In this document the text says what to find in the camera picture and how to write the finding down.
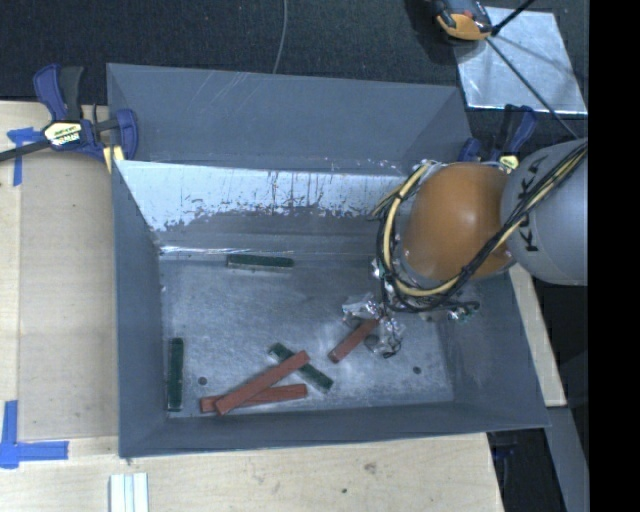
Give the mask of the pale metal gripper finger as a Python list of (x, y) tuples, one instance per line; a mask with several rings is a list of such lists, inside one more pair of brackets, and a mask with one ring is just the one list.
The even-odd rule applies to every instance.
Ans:
[(343, 318), (347, 320), (379, 320), (379, 303), (374, 296), (352, 296), (342, 304)]
[(370, 334), (370, 351), (380, 357), (393, 357), (401, 349), (404, 326), (394, 318), (383, 317)]

